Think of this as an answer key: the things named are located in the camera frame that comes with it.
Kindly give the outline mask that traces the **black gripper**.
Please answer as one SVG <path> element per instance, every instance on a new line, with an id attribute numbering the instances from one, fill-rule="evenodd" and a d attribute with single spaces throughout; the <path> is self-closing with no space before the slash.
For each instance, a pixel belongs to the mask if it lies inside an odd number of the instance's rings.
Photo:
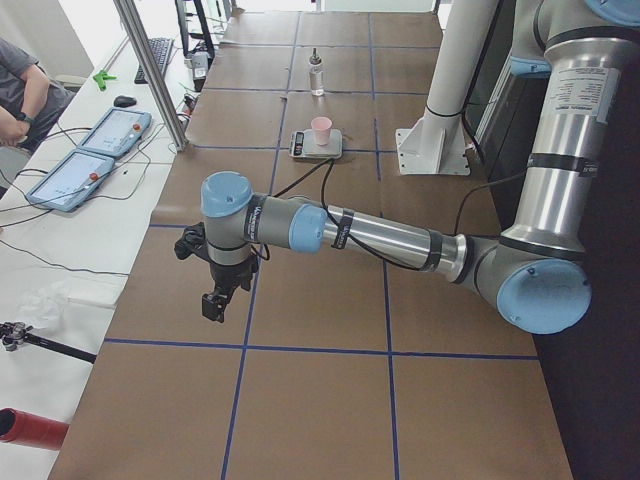
<path id="1" fill-rule="evenodd" d="M 235 265 L 211 262 L 210 273 L 214 282 L 214 290 L 209 294 L 202 295 L 202 316 L 208 320 L 224 323 L 225 311 L 233 299 L 235 290 L 240 287 L 249 292 L 252 288 L 253 276 L 257 272 L 257 258 L 246 258 Z"/>

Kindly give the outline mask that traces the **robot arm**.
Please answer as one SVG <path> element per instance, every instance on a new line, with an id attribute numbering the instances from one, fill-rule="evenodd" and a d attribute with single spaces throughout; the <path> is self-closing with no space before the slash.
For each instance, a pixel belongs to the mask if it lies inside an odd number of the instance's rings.
<path id="1" fill-rule="evenodd" d="M 545 77 L 536 136 L 513 224 L 495 238 L 443 234 L 324 201 L 256 193 L 223 171 L 201 188 L 197 254 L 210 267 L 202 313 L 222 321 L 258 269 L 257 244 L 314 253 L 361 249 L 401 268 L 437 272 L 476 292 L 514 326 L 553 334 L 587 313 L 592 288 L 578 230 L 624 68 L 639 55 L 635 1 L 520 1 L 511 71 Z"/>

